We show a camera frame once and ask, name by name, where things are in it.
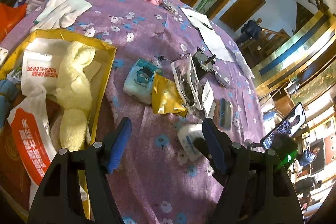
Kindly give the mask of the blue sponge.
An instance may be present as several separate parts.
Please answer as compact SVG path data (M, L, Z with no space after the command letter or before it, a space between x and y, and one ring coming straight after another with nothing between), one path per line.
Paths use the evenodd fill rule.
M232 104L230 101L221 98L219 101L219 127L221 127L225 132L231 130L232 125Z

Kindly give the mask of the white blue wipes pack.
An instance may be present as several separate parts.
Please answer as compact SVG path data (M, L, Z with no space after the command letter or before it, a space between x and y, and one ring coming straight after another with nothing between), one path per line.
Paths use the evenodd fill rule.
M204 139L202 124L187 124L182 126L177 132L177 137L188 158L191 161L197 161L202 154L194 146L194 140Z

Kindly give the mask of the yellow plush towel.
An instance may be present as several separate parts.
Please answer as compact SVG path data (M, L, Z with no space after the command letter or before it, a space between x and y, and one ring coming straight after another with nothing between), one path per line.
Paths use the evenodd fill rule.
M93 99L84 68L91 64L95 53L94 47L72 42L60 63L55 95L64 112L59 137L61 146L71 152L79 150L86 138Z

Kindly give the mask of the blue knitted cloth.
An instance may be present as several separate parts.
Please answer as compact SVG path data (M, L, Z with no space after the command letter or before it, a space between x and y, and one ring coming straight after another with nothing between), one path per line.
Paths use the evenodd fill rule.
M13 84L10 80L5 79L1 80L1 97L0 97L0 110L1 110L1 116L0 116L0 128L1 131L4 128L5 122L7 120L7 117L9 115L9 112L11 110L11 103L18 94L18 88Z

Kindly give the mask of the teal tissue pack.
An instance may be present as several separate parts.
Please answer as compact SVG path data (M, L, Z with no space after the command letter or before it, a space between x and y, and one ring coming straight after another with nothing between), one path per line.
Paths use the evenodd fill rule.
M155 74L162 76L162 69L150 61L138 59L127 75L123 85L123 92L139 102L151 105L151 94Z

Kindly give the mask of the yellow snack packet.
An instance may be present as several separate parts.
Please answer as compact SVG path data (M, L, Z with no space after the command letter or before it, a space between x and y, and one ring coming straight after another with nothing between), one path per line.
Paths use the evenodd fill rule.
M155 73L151 105L154 114L177 114L183 118L188 110L177 91L175 82Z

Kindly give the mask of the white printed pouch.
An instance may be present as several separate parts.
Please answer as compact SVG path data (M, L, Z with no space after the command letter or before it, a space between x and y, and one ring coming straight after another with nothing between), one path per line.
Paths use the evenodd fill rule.
M27 96L36 86L43 86L47 94L54 95L64 55L65 50L50 53L25 50L22 61L22 94Z

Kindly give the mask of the white red plastic bag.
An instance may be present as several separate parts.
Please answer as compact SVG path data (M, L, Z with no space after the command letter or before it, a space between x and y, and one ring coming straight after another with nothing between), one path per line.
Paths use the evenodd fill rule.
M56 155L50 138L46 95L43 86L35 87L7 118L22 163L36 185L41 183Z

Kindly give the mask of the smartphone on stand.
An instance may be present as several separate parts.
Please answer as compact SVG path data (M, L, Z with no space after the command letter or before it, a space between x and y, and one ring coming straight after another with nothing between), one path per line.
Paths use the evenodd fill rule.
M286 135L292 137L306 122L306 115L301 102L287 114L287 116L274 128L264 136L260 143L264 149L270 149L275 137L278 135Z

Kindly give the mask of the person in dark jacket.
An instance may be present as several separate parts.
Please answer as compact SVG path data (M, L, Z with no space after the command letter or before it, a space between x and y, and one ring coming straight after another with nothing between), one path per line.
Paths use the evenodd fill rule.
M246 24L244 24L241 28L241 35L236 40L236 44L240 45L248 42L249 40L258 39L262 30L260 27L261 22L262 19L258 18L257 20L249 20Z

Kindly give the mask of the purple floral tablecloth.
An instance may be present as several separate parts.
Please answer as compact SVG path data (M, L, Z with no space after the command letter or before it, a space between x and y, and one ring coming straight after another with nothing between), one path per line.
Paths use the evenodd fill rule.
M221 217L214 215L223 188L214 167L192 147L202 123L197 113L168 112L179 102L172 65L185 68L197 50L210 54L210 43L238 55L238 46L221 28L209 38L183 13L172 14L144 0L86 0L74 31L93 34L116 47L106 86L109 103L101 108L99 133L129 117L132 133L119 169L108 176L125 223L227 223L237 196Z

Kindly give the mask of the brown wooden door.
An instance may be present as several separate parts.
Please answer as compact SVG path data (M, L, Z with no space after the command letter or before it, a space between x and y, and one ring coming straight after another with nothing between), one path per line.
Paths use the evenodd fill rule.
M265 0L236 0L219 20L237 31L265 4Z

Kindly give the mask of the patterned small carton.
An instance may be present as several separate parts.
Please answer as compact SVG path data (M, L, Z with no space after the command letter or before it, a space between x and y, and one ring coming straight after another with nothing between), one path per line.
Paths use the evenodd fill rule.
M6 58L7 58L8 54L9 54L9 51L7 49L0 47L0 67L6 61Z

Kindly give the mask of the white gloves pile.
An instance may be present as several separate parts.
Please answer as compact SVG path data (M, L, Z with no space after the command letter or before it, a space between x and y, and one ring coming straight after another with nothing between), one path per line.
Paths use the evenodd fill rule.
M30 33L35 30L67 28L91 7L92 5L85 0L49 0L45 9L34 20Z

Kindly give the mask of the orange red shopping bag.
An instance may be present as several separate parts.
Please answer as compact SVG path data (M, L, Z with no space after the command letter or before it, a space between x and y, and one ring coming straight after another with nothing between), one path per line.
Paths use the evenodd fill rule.
M0 4L0 42L8 33L25 17L27 5L10 7L3 3Z

